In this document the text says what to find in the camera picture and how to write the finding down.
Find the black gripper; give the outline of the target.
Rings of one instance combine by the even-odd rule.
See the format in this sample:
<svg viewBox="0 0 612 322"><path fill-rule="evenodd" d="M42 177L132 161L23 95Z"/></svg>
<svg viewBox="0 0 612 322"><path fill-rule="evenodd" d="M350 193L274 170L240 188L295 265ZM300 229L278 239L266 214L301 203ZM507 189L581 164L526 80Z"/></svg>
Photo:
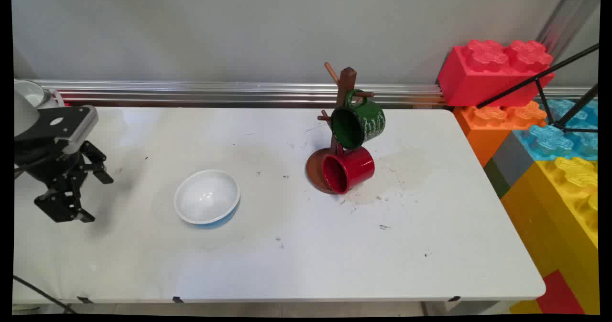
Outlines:
<svg viewBox="0 0 612 322"><path fill-rule="evenodd" d="M81 205L81 186L91 172L103 184L114 183L107 173L107 157L90 141L17 139L14 143L14 178L27 173L43 182L47 191L34 204L54 222L94 222Z"/></svg>

